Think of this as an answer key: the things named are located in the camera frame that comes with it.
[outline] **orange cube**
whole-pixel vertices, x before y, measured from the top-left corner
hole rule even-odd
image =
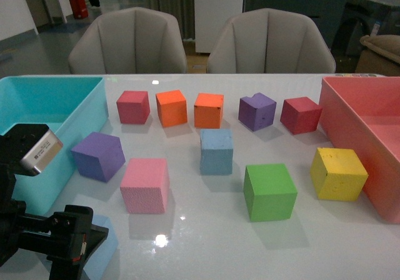
[[[156,94],[158,118],[161,125],[171,127],[188,122],[186,98],[180,90]]]
[[[194,127],[221,128],[223,112],[224,95],[199,93],[194,103]]]

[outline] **cushion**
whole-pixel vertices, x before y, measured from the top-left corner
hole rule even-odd
[[[360,43],[375,53],[400,64],[400,36],[399,35],[365,35]]]

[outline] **teal plastic bin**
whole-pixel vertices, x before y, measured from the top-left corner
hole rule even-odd
[[[71,148],[108,119],[101,77],[6,77],[0,80],[0,133],[18,123],[47,124],[64,144],[35,177],[16,175],[12,197],[26,201],[27,212],[46,214],[72,176]]]

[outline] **pink plastic bin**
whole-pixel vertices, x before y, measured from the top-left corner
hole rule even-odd
[[[319,105],[334,147],[355,150],[367,170],[373,206],[400,223],[400,77],[325,77]]]

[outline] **foam cube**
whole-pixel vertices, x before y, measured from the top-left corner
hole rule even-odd
[[[120,189],[129,213],[165,213],[169,192],[166,159],[132,158]]]
[[[323,108],[308,97],[295,97],[283,102],[281,122],[292,134],[317,129]]]
[[[355,201],[368,173],[352,149],[319,147],[311,164],[311,179],[319,199]]]
[[[164,128],[188,122],[186,98],[181,91],[160,92],[156,94],[156,101],[158,118]]]
[[[276,102],[260,92],[253,97],[242,97],[239,120],[250,130],[257,131],[273,124]]]
[[[92,223],[97,226],[108,228],[108,236],[87,260],[81,280],[101,280],[118,247],[118,238],[108,217],[95,214]]]
[[[224,96],[199,93],[194,103],[194,127],[219,129],[223,120]]]
[[[200,131],[202,175],[230,175],[233,165],[232,132],[229,129]]]
[[[124,165],[119,137],[92,132],[71,149],[80,175],[108,182]]]
[[[117,100],[119,120],[122,124],[145,124],[149,114],[147,91],[124,91]]]
[[[298,195],[284,164],[246,166],[243,192],[251,222],[289,219]]]

